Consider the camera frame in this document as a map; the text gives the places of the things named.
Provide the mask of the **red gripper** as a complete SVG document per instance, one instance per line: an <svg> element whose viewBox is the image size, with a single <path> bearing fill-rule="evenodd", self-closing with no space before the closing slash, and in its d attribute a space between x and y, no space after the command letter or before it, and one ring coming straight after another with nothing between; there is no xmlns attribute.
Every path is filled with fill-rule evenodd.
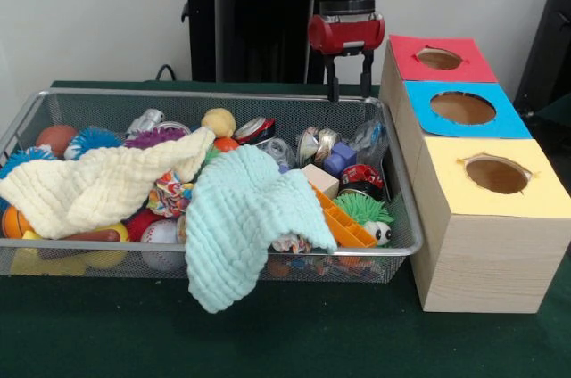
<svg viewBox="0 0 571 378"><path fill-rule="evenodd" d="M355 50L363 51L360 93L362 97L370 97L374 50L383 42L385 19L378 13L354 16L314 15L309 22L308 35L311 47L325 55L328 100L337 103L340 95L335 55Z"/></svg>

